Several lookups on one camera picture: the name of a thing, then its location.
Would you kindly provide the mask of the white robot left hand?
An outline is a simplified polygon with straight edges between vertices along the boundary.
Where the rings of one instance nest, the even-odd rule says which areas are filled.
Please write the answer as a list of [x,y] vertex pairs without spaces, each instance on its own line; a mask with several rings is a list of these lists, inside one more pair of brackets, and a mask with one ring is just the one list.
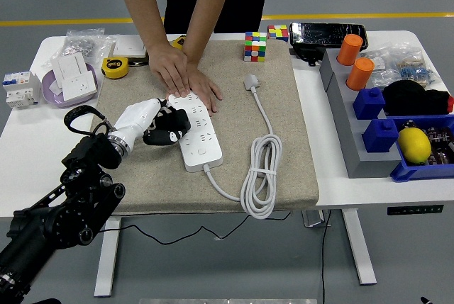
[[191,128],[187,113],[177,110],[166,99],[152,98],[128,106],[116,121],[109,141],[126,151],[142,139],[147,145],[172,145]]

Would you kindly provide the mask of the person's right hand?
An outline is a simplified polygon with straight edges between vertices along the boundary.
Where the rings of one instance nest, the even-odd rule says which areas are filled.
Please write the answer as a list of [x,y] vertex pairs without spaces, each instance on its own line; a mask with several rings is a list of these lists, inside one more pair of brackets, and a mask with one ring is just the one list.
[[168,94],[185,97],[189,93],[187,57],[167,41],[147,46],[151,72],[162,82]]

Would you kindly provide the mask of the person's left hand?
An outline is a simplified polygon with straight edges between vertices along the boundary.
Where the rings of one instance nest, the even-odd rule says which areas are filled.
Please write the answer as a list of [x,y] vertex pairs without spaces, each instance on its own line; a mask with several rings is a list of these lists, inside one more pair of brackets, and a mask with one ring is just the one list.
[[193,91],[206,106],[210,116],[218,112],[216,102],[223,100],[219,86],[201,72],[196,63],[187,64],[187,88]]

